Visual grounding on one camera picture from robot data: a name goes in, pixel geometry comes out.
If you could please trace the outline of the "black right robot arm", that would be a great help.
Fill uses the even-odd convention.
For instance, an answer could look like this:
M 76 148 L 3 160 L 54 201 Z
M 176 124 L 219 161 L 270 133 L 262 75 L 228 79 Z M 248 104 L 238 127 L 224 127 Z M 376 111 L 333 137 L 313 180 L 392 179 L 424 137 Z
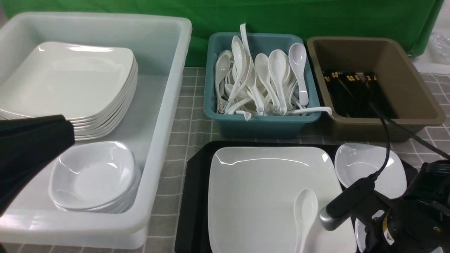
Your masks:
M 449 249 L 449 160 L 423 163 L 405 193 L 366 228 L 365 253 Z

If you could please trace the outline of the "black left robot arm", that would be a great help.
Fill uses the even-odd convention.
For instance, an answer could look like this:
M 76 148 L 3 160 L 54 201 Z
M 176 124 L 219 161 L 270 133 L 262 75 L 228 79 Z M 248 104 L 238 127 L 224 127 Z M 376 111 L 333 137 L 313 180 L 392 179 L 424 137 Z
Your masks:
M 62 115 L 2 120 L 1 215 L 37 174 L 74 143 L 74 126 Z

